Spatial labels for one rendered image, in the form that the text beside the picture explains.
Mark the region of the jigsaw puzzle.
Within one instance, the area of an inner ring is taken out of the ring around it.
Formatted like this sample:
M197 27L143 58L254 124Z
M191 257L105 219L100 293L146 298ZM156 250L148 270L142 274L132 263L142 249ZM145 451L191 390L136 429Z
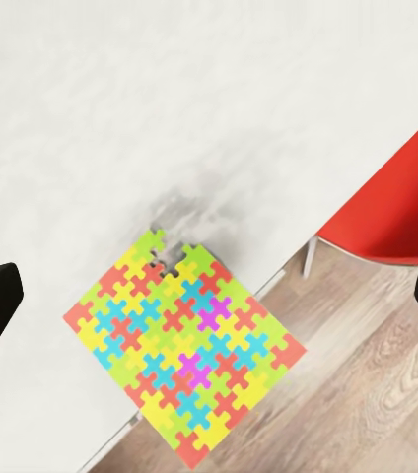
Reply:
M307 349L201 245L146 232L63 316L192 470Z

